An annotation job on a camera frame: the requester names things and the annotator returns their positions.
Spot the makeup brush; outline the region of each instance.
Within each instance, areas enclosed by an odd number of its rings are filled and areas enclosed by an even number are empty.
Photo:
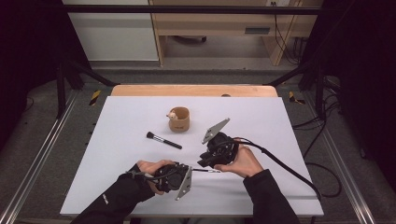
[[[171,141],[168,141],[168,140],[166,140],[166,139],[163,139],[163,138],[161,138],[161,137],[155,135],[155,134],[152,133],[152,132],[148,132],[147,138],[151,138],[151,139],[157,140],[157,141],[159,141],[159,142],[165,143],[165,144],[167,144],[167,145],[169,145],[169,146],[172,146],[172,147],[177,147],[178,149],[181,149],[181,148],[182,148],[182,146],[180,146],[180,145],[178,145],[178,144],[176,144],[176,143],[173,143],[173,142],[171,142]]]

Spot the wooden cup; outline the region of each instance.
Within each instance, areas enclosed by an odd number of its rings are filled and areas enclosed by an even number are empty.
[[[169,119],[169,128],[174,133],[183,133],[190,128],[190,111],[186,107],[178,106],[171,109],[177,119]]]

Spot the wire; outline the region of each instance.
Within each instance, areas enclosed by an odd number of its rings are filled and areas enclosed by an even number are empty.
[[[319,168],[322,168],[322,169],[324,169],[325,171],[327,171],[327,172],[329,172],[330,174],[332,174],[332,176],[334,176],[334,178],[336,179],[337,184],[338,184],[338,190],[337,190],[337,192],[335,192],[334,194],[323,194],[323,193],[322,193],[321,195],[322,195],[323,197],[325,197],[325,198],[335,198],[335,197],[338,197],[338,196],[341,194],[341,191],[342,191],[341,180],[340,180],[340,178],[339,178],[333,171],[331,171],[329,168],[327,168],[327,167],[325,167],[325,166],[323,166],[323,165],[317,164],[317,163],[306,162],[305,164],[306,164],[306,165],[317,166],[317,167],[319,167]]]
[[[274,14],[274,19],[275,19],[275,41],[276,43],[279,45],[279,47],[282,49],[283,52],[285,52],[285,57],[288,60],[289,63],[293,63],[293,64],[299,64],[299,61],[294,59],[293,57],[291,57],[291,54],[289,53],[288,50],[288,46],[286,43],[286,40],[283,38],[282,34],[279,31],[279,27],[277,26],[277,17],[276,14]],[[279,44],[279,41],[277,40],[277,34],[279,33],[279,37],[281,38],[283,45],[285,46],[285,48],[283,49],[283,47]]]
[[[166,174],[166,175],[158,175],[158,176],[154,176],[154,177],[145,176],[144,178],[145,178],[146,180],[149,180],[149,181],[152,182],[152,180],[162,179],[162,178],[168,177],[169,175],[173,175],[173,174],[176,173],[176,172],[177,172],[177,169],[173,170],[172,172],[169,172],[169,173]]]
[[[305,159],[305,157],[308,155],[308,152],[311,150],[312,146],[313,146],[313,145],[315,144],[315,142],[318,140],[320,134],[323,132],[323,130],[324,130],[325,126],[326,126],[327,117],[329,117],[329,116],[327,116],[327,111],[330,110],[330,114],[331,114],[332,111],[333,111],[335,108],[337,108],[336,105],[337,105],[337,106],[339,105],[338,102],[332,103],[327,109],[324,110],[325,113],[326,113],[326,116],[324,117],[323,125],[322,125],[322,127],[320,128],[320,131],[319,131],[319,132],[317,133],[317,135],[315,136],[314,140],[312,140],[311,144],[309,145],[309,147],[307,148],[307,150],[306,150],[305,153],[303,154],[303,158],[304,158],[304,159]]]
[[[317,217],[311,217],[311,224],[314,224],[316,220],[317,220]]]
[[[288,165],[283,163],[283,161],[281,161],[276,156],[274,156],[271,152],[269,152],[266,148],[261,147],[259,145],[256,145],[253,142],[247,140],[246,138],[239,138],[239,139],[243,139],[243,140],[245,140],[245,142],[243,142],[243,141],[235,141],[235,140],[233,140],[233,141],[225,141],[225,142],[222,142],[222,143],[218,143],[217,145],[215,145],[215,146],[213,146],[211,148],[221,147],[222,145],[230,144],[230,143],[233,143],[233,144],[244,144],[244,145],[256,147],[256,148],[260,149],[262,151],[262,153],[267,155],[271,160],[273,160],[278,165],[280,165],[283,169],[285,169],[286,171],[288,171],[292,175],[296,176],[297,178],[299,178],[300,180],[305,182],[306,185],[308,185],[309,187],[311,187],[311,189],[314,190],[314,192],[317,194],[318,200],[321,201],[321,194],[320,194],[319,190],[317,189],[317,187],[315,187],[315,185],[313,183],[311,183],[309,180],[307,180],[305,177],[303,177],[299,173],[295,172]]]
[[[324,122],[322,122],[322,123],[320,123],[320,124],[318,124],[317,126],[314,126],[314,127],[312,127],[312,128],[295,128],[294,130],[299,130],[299,131],[311,131],[311,130],[314,130],[314,129],[316,129],[316,128],[318,128],[318,127],[321,127],[321,126],[323,126],[324,125]]]
[[[336,95],[336,94],[332,94],[332,95],[327,96],[327,97],[325,98],[325,100],[324,100],[324,103],[327,104],[327,101],[328,101],[331,97],[334,97],[334,96],[336,97],[337,95]],[[331,105],[329,105],[328,108],[324,109],[324,111],[327,112],[327,111],[330,110],[330,114],[331,114],[332,111],[333,111],[336,107],[338,107],[338,106],[339,106],[339,103],[332,103]],[[292,125],[291,127],[293,128],[293,130],[301,130],[301,129],[298,129],[298,128],[303,127],[303,126],[305,126],[305,125],[308,125],[308,124],[310,124],[310,123],[318,122],[318,121],[320,121],[320,120],[321,120],[321,119],[319,118],[319,116],[316,116],[316,117],[314,117],[313,119],[311,119],[311,120],[309,120],[309,121],[306,121],[306,122],[301,123],[301,124],[295,124],[295,125]]]
[[[288,47],[286,46],[286,41],[283,39],[283,36],[282,36],[282,34],[280,33],[279,28],[277,27],[276,14],[274,14],[274,18],[275,18],[275,41],[276,41],[276,43],[279,45],[280,49],[281,49],[283,52],[285,52],[286,60],[288,60],[289,63],[298,64],[297,61],[296,61],[295,59],[293,59],[294,62],[292,62],[292,61],[290,60],[289,57],[291,57],[291,55],[290,55],[290,53],[289,53],[289,51],[288,51]],[[284,44],[284,46],[285,46],[284,49],[283,49],[283,47],[280,45],[279,41],[277,40],[277,34],[276,34],[276,33],[279,33],[280,38],[282,39],[283,44]]]
[[[32,103],[25,110],[23,110],[23,112],[30,110],[32,106],[35,104],[35,100],[32,97],[27,97],[27,99],[31,100]]]
[[[297,46],[298,42],[300,40],[300,46],[298,47],[298,52],[297,52]],[[307,39],[304,39],[303,37],[295,37],[294,38],[294,44],[293,44],[293,57],[297,58],[297,62],[300,63],[301,59],[303,58],[303,45],[304,42],[306,42]]]

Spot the white wall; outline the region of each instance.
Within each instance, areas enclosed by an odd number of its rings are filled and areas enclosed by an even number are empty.
[[[147,0],[63,0],[81,5],[148,5]],[[90,61],[158,61],[151,17],[145,14],[69,13]]]

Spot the person's right hand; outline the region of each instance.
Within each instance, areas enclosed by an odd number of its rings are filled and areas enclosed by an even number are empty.
[[[214,168],[222,172],[232,172],[244,178],[254,176],[264,170],[250,148],[242,144],[239,144],[238,153],[232,163],[217,164]]]
[[[167,160],[161,160],[157,162],[150,162],[150,161],[138,161],[137,166],[139,167],[141,172],[147,173],[149,175],[154,175],[155,172],[160,169],[161,167],[165,165],[171,165],[175,164],[174,161],[167,161]],[[151,181],[148,181],[148,184],[151,188],[151,190],[159,195],[163,195],[163,191],[159,191],[156,187],[155,184],[152,183]]]

